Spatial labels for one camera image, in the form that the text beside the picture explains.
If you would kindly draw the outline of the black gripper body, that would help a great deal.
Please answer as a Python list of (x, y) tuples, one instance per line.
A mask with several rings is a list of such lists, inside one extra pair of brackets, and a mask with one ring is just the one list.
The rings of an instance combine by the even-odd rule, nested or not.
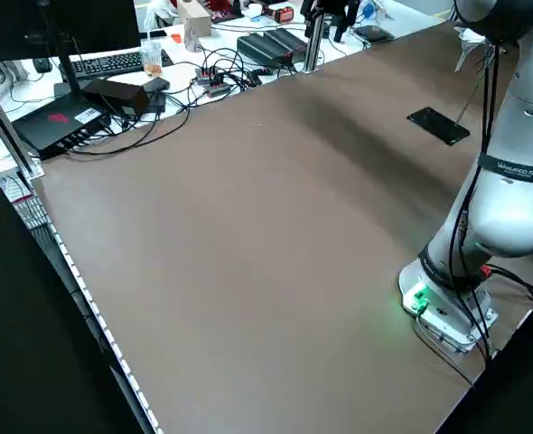
[(325, 12), (352, 12), (356, 10), (356, 0), (319, 0), (317, 5)]

